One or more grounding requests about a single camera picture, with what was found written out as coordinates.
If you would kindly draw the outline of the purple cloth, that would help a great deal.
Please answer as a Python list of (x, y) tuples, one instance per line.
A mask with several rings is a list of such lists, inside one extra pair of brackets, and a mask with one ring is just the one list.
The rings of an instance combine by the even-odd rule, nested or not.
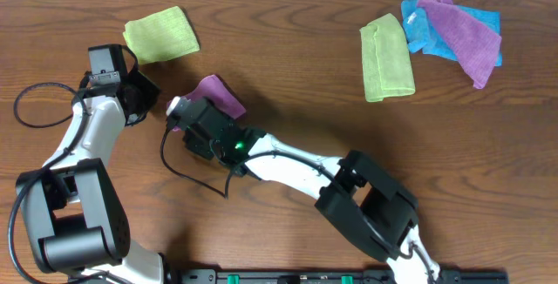
[(418, 0), (428, 20), (454, 53), (473, 87), (483, 89), (500, 53), (501, 36), (457, 5), (441, 0)]
[[(229, 115), (233, 120), (246, 113), (245, 107), (241, 104), (239, 99), (227, 88), (224, 82), (217, 75), (210, 75), (203, 78), (196, 88), (184, 96), (189, 100), (196, 101), (200, 98), (208, 98), (214, 105)], [(168, 130), (166, 132), (177, 132), (179, 128)]]

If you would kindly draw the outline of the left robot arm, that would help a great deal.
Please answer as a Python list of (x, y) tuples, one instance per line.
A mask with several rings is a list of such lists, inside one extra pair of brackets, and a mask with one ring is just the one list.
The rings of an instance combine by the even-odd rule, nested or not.
[(57, 150), (17, 178), (7, 227), (14, 268), (30, 283), (15, 250), (18, 215), (38, 269), (70, 283), (163, 283), (163, 257), (131, 237), (125, 210), (105, 164), (128, 125), (156, 103), (159, 87), (139, 71), (97, 71), (73, 91), (71, 123)]

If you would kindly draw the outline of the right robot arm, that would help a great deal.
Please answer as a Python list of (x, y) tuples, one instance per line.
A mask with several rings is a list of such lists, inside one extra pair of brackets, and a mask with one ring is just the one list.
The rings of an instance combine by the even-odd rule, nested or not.
[(231, 176), (274, 181), (310, 196), (347, 241), (387, 263), (397, 283), (440, 280), (440, 267), (419, 236), (417, 198), (366, 154), (321, 156), (236, 125), (218, 132), (190, 126), (184, 141), (191, 152), (217, 158)]

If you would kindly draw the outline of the folded green cloth left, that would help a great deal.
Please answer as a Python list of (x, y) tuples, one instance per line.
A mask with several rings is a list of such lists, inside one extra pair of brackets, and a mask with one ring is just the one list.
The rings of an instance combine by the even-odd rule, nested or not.
[(139, 64), (166, 62), (200, 50), (197, 36), (178, 6), (127, 22), (123, 37)]

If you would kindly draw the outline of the green cloth right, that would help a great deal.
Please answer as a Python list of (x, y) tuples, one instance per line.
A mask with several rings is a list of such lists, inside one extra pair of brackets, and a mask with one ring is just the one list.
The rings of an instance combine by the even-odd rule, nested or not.
[(360, 29), (364, 95), (369, 103), (415, 93), (404, 30), (388, 13)]

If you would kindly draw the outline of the blue cloth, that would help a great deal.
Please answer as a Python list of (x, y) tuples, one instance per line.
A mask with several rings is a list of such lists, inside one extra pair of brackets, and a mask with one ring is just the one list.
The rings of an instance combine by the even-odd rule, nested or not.
[[(500, 34), (499, 12), (478, 10), (461, 5), (458, 5), (458, 8)], [(417, 0), (404, 0), (401, 3), (401, 12), (402, 25), (410, 53), (422, 51), (424, 54), (452, 61), (457, 60), (453, 51), (428, 21), (426, 13), (417, 7)]]

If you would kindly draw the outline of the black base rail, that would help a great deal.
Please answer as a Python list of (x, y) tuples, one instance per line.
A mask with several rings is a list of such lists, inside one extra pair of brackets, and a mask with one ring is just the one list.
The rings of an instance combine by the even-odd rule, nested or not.
[[(180, 284), (396, 284), (390, 270), (361, 272), (215, 271), (191, 269), (178, 272), (169, 283)], [(509, 284), (504, 272), (442, 270), (438, 284)]]

